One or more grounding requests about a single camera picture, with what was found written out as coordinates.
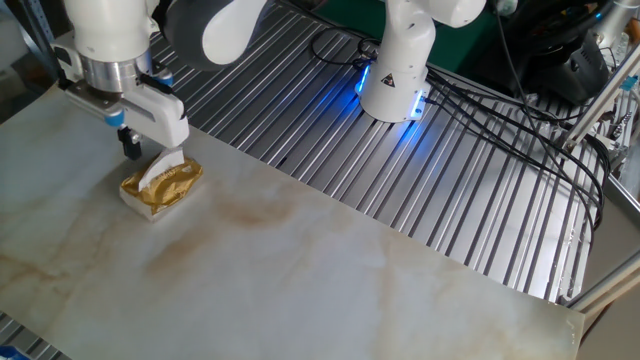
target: logo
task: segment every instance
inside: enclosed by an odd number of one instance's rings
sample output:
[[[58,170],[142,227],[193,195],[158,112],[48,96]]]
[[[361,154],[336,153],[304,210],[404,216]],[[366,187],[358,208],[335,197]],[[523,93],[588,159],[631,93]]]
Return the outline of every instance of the logo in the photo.
[[[395,81],[393,81],[393,75],[389,74],[382,79],[382,83],[391,87],[396,87]]]

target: metal bar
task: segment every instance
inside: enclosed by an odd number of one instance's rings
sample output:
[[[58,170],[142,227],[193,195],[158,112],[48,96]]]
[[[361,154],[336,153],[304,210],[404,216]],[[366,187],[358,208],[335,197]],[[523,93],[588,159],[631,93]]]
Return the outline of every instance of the metal bar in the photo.
[[[587,317],[624,295],[640,283],[640,251],[600,280],[593,288],[571,301],[567,306]]]

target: marble surface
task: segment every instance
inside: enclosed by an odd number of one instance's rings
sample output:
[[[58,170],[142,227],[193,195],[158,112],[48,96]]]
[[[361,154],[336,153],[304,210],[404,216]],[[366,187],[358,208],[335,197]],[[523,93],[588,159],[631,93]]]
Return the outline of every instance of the marble surface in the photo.
[[[0,311],[74,360],[575,358],[581,314],[195,129],[185,152],[202,183],[151,224],[118,197],[140,162],[59,90],[0,126]]]

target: metal grating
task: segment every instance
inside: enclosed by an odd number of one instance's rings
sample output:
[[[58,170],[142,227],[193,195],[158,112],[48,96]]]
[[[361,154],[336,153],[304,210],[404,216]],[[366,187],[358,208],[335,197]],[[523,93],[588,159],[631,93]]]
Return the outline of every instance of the metal grating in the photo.
[[[576,296],[591,238],[575,192],[469,133],[462,125],[471,125],[468,120],[437,105],[437,91],[422,121],[372,119],[354,92],[361,74],[322,63],[308,51],[311,38],[325,28],[276,4],[246,55],[219,72],[185,66],[159,36],[151,51],[173,71],[193,126],[506,286],[554,302]],[[349,34],[330,32],[316,49],[346,61],[356,55],[356,45]],[[532,136],[458,102],[503,139],[552,166]],[[482,102],[525,124],[516,107],[496,98]],[[546,100],[538,107],[558,117],[579,111]],[[557,129],[539,130],[558,136]],[[602,177],[592,150],[578,147],[574,155]],[[576,174],[574,165],[563,166]],[[593,191],[583,174],[574,180]],[[67,359],[2,313],[0,344],[37,360]]]

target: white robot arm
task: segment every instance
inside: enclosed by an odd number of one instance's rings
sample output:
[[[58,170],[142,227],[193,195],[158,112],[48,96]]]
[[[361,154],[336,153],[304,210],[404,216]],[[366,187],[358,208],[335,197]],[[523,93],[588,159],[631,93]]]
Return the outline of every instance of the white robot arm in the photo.
[[[362,108],[386,122],[422,118],[430,90],[426,63],[436,38],[433,19],[465,26],[484,5],[485,0],[387,0],[380,53],[356,85]]]
[[[170,88],[170,72],[152,63],[150,35],[162,30],[182,61],[214,70],[240,58],[265,3],[64,0],[74,31],[52,44],[72,82],[61,87],[74,103],[118,128],[129,158],[140,157],[143,136],[177,148],[188,138],[189,124]]]

